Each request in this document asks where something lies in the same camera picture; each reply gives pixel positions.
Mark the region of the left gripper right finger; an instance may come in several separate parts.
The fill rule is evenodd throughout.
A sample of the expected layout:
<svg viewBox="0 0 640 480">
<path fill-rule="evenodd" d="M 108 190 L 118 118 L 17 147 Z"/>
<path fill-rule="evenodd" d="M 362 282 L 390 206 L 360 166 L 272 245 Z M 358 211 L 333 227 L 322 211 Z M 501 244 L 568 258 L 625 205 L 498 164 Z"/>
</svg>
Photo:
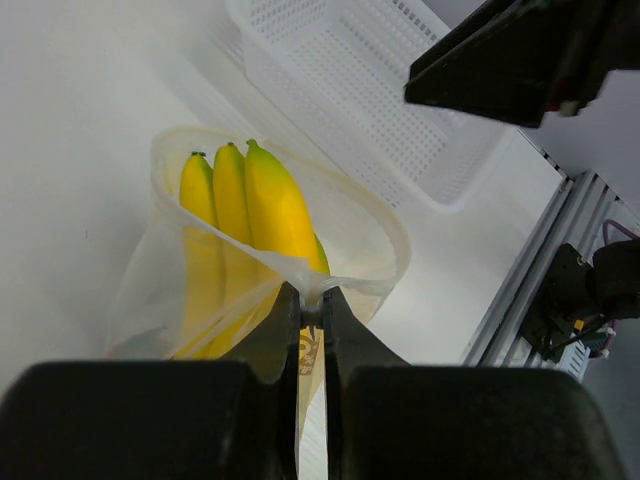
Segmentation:
<svg viewBox="0 0 640 480">
<path fill-rule="evenodd" d="M 556 370 L 414 366 L 333 288 L 322 305 L 332 479 L 619 479 L 590 394 Z"/>
</svg>

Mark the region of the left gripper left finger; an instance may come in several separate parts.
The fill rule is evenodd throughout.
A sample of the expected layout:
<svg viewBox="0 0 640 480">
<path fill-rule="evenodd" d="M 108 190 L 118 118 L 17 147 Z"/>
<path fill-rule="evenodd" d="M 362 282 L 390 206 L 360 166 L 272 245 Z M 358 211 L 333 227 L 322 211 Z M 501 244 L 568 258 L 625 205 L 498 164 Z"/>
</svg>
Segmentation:
<svg viewBox="0 0 640 480">
<path fill-rule="evenodd" d="M 298 292 L 218 360 L 66 361 L 1 402 L 5 479 L 294 479 Z"/>
</svg>

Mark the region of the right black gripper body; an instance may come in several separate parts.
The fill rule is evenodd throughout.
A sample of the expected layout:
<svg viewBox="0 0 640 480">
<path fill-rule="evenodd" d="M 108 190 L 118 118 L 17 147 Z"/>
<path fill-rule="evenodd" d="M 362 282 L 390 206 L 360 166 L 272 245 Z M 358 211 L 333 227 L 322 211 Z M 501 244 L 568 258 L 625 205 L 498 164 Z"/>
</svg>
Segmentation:
<svg viewBox="0 0 640 480">
<path fill-rule="evenodd" d="M 581 1 L 587 17 L 571 29 L 573 45 L 563 54 L 546 110 L 575 117 L 603 90 L 613 71 L 639 69 L 639 3 Z"/>
</svg>

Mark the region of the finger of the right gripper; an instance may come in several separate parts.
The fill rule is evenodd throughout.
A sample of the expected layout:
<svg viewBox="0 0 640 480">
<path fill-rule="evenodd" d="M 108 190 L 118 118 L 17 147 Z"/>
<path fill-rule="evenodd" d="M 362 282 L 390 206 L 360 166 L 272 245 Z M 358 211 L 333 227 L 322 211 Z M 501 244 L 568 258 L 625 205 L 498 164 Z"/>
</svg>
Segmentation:
<svg viewBox="0 0 640 480">
<path fill-rule="evenodd" d="M 410 66 L 409 104 L 537 127 L 566 85 L 573 1 L 486 1 Z"/>
</svg>

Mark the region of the yellow banana bunch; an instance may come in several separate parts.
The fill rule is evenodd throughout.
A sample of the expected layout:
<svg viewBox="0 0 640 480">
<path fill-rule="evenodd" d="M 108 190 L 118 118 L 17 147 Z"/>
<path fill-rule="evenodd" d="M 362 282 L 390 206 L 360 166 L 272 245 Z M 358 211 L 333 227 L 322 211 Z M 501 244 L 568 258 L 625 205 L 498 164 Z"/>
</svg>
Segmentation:
<svg viewBox="0 0 640 480">
<path fill-rule="evenodd" d="M 297 183 L 256 140 L 247 145 L 247 152 L 241 152 L 229 142 L 212 162 L 194 152 L 181 172 L 181 207 L 227 237 L 193 227 L 183 230 L 186 299 L 177 359 L 222 356 L 271 310 L 276 291 L 257 307 L 233 313 L 250 291 L 275 277 L 239 244 L 305 259 L 322 274 L 330 271 Z"/>
</svg>

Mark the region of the clear zip top bag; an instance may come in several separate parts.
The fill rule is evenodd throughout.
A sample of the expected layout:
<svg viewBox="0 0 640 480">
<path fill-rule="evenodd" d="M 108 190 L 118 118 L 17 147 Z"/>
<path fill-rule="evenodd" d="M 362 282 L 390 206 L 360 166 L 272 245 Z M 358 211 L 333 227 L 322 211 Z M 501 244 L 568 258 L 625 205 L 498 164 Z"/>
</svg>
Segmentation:
<svg viewBox="0 0 640 480">
<path fill-rule="evenodd" d="M 109 350 L 146 330 L 163 327 L 165 353 L 156 358 L 118 361 L 199 361 L 177 359 L 182 348 L 181 326 L 186 299 L 186 264 L 183 230 L 193 227 L 225 239 L 218 229 L 181 207 L 180 177 L 188 157 L 203 152 L 209 162 L 216 151 L 232 142 L 241 152 L 248 138 L 203 127 L 174 127 L 158 134 L 151 146 L 152 210 L 146 231 L 127 267 L 110 318 Z M 322 305 L 326 292 L 339 288 L 354 315 L 366 326 L 405 273 L 408 243 L 397 220 L 371 194 L 346 177 L 318 166 L 270 143 L 257 143 L 273 154 L 289 171 L 304 197 L 313 231 L 322 245 L 329 273 L 311 269 L 307 260 L 256 250 L 238 249 L 268 268 L 268 280 L 243 297 L 234 310 L 257 307 L 284 284 L 299 294 L 301 320 L 298 329 L 297 444 L 308 399 L 319 383 L 326 386 L 325 335 Z"/>
</svg>

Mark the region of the red fruit bunch with leaves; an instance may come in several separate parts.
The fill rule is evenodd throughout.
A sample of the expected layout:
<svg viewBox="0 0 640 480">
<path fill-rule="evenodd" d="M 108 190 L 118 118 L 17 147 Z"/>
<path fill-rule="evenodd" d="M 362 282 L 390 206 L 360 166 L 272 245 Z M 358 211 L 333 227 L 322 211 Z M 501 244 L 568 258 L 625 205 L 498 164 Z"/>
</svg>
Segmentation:
<svg viewBox="0 0 640 480">
<path fill-rule="evenodd" d="M 167 342 L 161 339 L 163 327 L 152 328 L 138 333 L 115 345 L 106 354 L 108 359 L 149 359 L 162 356 Z"/>
</svg>

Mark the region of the white perforated plastic basket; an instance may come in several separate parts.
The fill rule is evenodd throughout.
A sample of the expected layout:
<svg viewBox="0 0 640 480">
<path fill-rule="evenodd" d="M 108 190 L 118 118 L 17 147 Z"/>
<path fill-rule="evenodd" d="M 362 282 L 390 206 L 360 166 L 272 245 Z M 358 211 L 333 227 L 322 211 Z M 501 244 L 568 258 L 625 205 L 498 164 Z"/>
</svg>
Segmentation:
<svg viewBox="0 0 640 480">
<path fill-rule="evenodd" d="M 469 208 L 515 131 L 407 104 L 414 60 L 447 34 L 421 1 L 179 1 L 200 41 L 349 176 L 395 208 Z"/>
</svg>

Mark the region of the aluminium rail beam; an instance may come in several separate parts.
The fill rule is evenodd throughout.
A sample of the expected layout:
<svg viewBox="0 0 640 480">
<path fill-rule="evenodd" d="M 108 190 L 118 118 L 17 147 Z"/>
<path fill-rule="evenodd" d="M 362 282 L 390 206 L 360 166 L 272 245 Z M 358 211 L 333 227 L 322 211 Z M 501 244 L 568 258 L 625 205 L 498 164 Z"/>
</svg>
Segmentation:
<svg viewBox="0 0 640 480">
<path fill-rule="evenodd" d="M 631 233 L 639 233 L 639 215 L 603 178 L 587 171 L 564 179 L 472 335 L 462 363 L 554 369 L 553 362 L 532 351 L 519 327 L 555 251 L 570 243 L 590 260 L 605 237 L 626 240 Z"/>
</svg>

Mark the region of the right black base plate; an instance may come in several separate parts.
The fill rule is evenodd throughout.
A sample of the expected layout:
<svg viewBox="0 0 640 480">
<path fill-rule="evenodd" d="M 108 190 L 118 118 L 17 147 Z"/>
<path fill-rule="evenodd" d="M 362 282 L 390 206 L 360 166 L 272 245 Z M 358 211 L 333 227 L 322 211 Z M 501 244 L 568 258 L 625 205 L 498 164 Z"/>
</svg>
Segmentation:
<svg viewBox="0 0 640 480">
<path fill-rule="evenodd" d="M 560 245 L 520 326 L 520 336 L 542 359 L 557 363 L 575 336 L 603 325 L 593 267 L 571 244 Z"/>
</svg>

